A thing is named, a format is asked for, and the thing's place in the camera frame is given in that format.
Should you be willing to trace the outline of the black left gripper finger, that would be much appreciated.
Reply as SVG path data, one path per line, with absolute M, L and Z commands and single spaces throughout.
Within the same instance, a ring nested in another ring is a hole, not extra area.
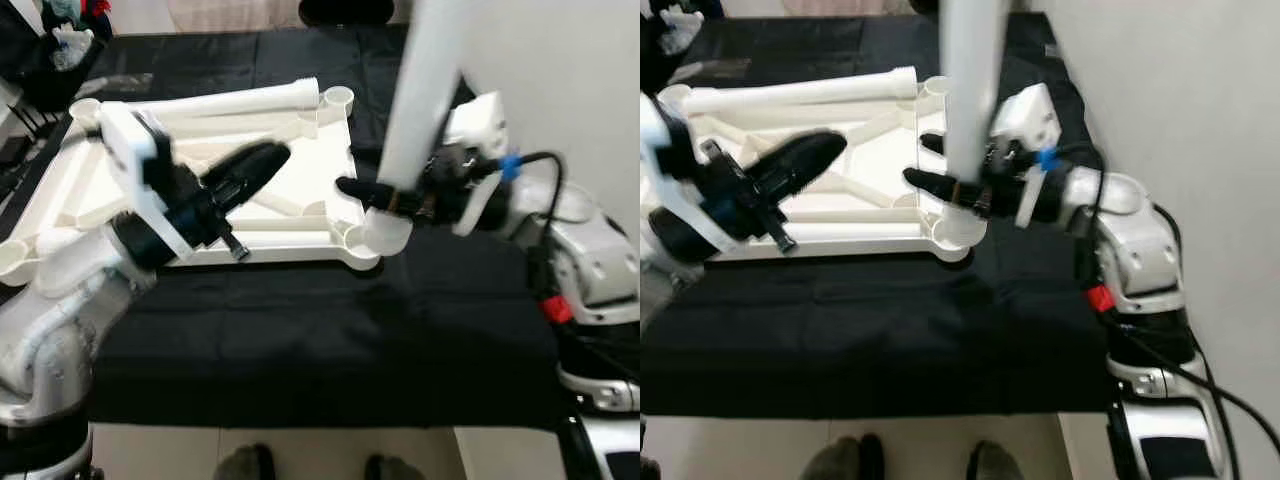
M 287 143 L 247 143 L 204 173 L 204 188 L 215 198 L 252 198 L 289 159 L 291 147 Z
M 285 165 L 288 154 L 243 154 L 224 159 L 206 172 L 212 209 L 227 215 L 248 202 Z
M 847 146 L 845 136 L 835 131 L 796 134 L 764 151 L 748 175 L 763 193 L 797 193 L 827 172 Z
M 756 209 L 777 210 L 826 173 L 844 150 L 797 147 L 762 154 L 756 160 Z

